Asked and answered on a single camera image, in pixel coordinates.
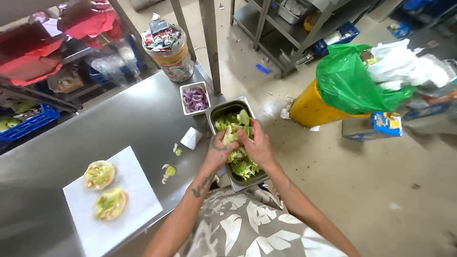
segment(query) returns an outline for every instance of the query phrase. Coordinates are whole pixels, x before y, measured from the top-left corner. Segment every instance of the yellow trash bin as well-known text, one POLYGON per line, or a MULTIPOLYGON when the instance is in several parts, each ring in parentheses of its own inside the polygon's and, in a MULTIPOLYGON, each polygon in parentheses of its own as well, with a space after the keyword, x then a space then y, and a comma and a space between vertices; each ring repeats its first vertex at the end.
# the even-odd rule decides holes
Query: yellow trash bin
POLYGON ((314 127, 344 118, 367 117, 370 113, 352 115, 326 104, 317 89, 317 80, 314 80, 295 100, 290 108, 290 118, 298 123, 314 127))

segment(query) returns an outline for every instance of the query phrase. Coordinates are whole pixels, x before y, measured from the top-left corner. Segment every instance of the concrete floor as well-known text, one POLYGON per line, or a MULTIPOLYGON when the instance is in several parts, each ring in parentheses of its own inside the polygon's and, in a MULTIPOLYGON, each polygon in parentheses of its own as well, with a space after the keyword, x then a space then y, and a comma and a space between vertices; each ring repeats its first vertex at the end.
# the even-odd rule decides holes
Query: concrete floor
MULTIPOLYGON (((169 1, 139 13, 128 0, 119 2, 140 32, 148 28, 153 12, 177 23, 169 1)), ((287 96, 298 96, 315 79, 317 62, 283 80, 273 64, 271 74, 261 73, 255 64, 264 54, 253 50, 236 24, 229 25, 229 3, 215 2, 222 92, 228 100, 248 98, 287 175, 363 256, 457 256, 456 138, 405 134, 359 143, 341 137, 341 122, 311 132, 281 119, 281 109, 291 100, 287 96)), ((197 58, 209 71, 198 1, 181 4, 197 58)), ((237 1, 236 9, 245 4, 237 1)), ((364 17, 353 42, 396 41, 385 29, 388 24, 364 17)))

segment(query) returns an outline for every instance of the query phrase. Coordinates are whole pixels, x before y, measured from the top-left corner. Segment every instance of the floral shirt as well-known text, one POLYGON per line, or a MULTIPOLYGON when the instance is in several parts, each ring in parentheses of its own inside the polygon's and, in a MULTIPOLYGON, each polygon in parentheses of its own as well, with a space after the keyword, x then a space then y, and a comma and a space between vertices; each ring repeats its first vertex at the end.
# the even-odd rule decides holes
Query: floral shirt
POLYGON ((277 196, 251 187, 213 190, 175 257, 346 256, 287 212, 277 196))

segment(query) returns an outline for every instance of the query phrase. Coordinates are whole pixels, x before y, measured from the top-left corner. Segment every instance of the hand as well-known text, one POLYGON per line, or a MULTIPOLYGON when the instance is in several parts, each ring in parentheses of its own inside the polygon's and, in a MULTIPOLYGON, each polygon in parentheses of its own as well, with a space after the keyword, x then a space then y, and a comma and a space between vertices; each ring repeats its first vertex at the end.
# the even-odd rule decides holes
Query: hand
POLYGON ((277 166, 273 150, 270 145, 270 138, 262 131, 260 122, 254 118, 249 118, 254 126, 254 142, 252 142, 248 135, 243 130, 238 130, 238 140, 244 145, 249 158, 262 167, 265 171, 277 166))
POLYGON ((206 154, 204 165, 211 171, 216 171, 222 168, 228 160, 229 154, 233 150, 239 148, 239 143, 237 141, 224 145, 222 143, 224 135, 225 129, 213 136, 211 138, 211 142, 209 143, 208 153, 206 154))

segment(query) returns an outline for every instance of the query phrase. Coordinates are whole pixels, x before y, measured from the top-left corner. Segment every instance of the sliced red onion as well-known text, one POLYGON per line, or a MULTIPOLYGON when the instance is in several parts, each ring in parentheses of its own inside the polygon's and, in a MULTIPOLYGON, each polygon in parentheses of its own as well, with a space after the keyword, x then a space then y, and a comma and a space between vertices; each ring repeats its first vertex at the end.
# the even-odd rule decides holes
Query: sliced red onion
POLYGON ((196 89, 185 90, 182 102, 186 113, 202 111, 209 107, 205 90, 200 86, 197 86, 196 89))

